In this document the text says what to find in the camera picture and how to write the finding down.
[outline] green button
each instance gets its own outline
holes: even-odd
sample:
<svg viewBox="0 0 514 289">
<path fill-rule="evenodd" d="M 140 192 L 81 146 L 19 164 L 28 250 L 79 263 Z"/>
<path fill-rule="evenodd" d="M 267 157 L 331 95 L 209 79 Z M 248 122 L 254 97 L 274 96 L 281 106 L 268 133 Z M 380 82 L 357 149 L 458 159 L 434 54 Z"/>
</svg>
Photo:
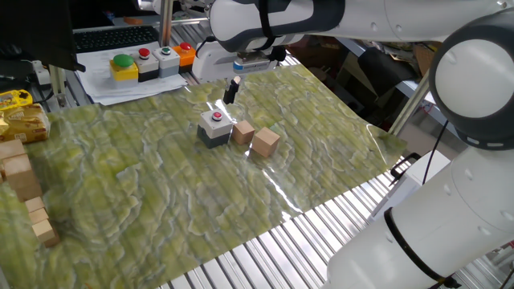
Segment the green button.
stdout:
<svg viewBox="0 0 514 289">
<path fill-rule="evenodd" d="M 168 47 L 162 48 L 162 54 L 163 55 L 170 55 L 171 54 L 171 49 L 169 49 Z"/>
<path fill-rule="evenodd" d="M 119 67 L 129 67 L 134 63 L 134 59 L 130 55 L 116 55 L 112 60 Z"/>
</svg>

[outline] yellow package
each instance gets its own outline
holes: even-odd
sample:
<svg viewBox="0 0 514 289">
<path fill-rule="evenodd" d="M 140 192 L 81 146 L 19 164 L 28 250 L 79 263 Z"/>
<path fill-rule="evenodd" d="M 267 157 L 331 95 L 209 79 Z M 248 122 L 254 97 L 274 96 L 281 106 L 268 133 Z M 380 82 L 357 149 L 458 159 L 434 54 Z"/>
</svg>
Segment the yellow package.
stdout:
<svg viewBox="0 0 514 289">
<path fill-rule="evenodd" d="M 32 96 L 26 90 L 0 93 L 0 111 L 32 104 Z"/>
<path fill-rule="evenodd" d="M 28 144 L 46 140 L 50 121 L 41 104 L 0 111 L 0 142 L 21 140 Z"/>
</svg>

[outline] stacked wooden blocks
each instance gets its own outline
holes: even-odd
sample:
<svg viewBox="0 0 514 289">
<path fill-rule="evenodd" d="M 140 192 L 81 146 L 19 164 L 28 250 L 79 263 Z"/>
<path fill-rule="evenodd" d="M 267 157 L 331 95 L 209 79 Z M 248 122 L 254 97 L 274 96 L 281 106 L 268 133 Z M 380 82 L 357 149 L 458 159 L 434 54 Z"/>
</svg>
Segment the stacked wooden blocks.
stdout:
<svg viewBox="0 0 514 289">
<path fill-rule="evenodd" d="M 18 200 L 25 202 L 32 222 L 32 230 L 45 247 L 55 246 L 60 242 L 57 231 L 48 220 L 48 214 L 41 199 L 43 191 L 38 178 L 32 170 L 29 157 L 20 140 L 0 143 L 0 173 L 16 192 Z"/>
</svg>

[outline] emergency stop button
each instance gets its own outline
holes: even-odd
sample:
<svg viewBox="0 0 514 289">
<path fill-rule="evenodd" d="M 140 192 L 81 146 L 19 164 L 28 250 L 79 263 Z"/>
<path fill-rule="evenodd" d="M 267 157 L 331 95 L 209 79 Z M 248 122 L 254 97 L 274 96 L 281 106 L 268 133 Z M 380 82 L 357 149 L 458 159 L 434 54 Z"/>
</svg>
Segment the emergency stop button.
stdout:
<svg viewBox="0 0 514 289">
<path fill-rule="evenodd" d="M 141 48 L 139 50 L 139 58 L 146 60 L 149 57 L 150 57 L 150 50 L 148 50 L 146 48 Z"/>
<path fill-rule="evenodd" d="M 212 114 L 212 120 L 220 121 L 222 119 L 222 114 L 220 112 L 215 112 Z"/>
<path fill-rule="evenodd" d="M 191 44 L 189 43 L 180 43 L 180 48 L 182 49 L 182 52 L 189 52 L 191 50 Z"/>
</svg>

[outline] gray base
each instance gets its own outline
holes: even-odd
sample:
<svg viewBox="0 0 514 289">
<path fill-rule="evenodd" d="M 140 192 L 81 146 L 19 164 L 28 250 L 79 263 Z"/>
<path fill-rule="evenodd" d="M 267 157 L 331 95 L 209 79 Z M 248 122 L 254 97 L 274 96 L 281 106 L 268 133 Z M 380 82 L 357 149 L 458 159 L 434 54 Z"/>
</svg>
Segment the gray base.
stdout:
<svg viewBox="0 0 514 289">
<path fill-rule="evenodd" d="M 203 143 L 206 145 L 208 149 L 215 148 L 219 145 L 228 144 L 228 140 L 230 139 L 230 133 L 211 139 L 209 138 L 209 136 L 207 136 L 206 130 L 203 129 L 201 126 L 198 126 L 196 134 L 198 135 L 200 140 L 203 141 Z"/>
<path fill-rule="evenodd" d="M 178 74 L 178 65 L 177 66 L 174 66 L 174 67 L 169 67 L 169 68 L 166 68 L 166 69 L 161 69 L 159 67 L 159 77 L 160 78 L 166 78 L 166 77 L 170 77 L 172 75 L 177 75 Z"/>
</svg>

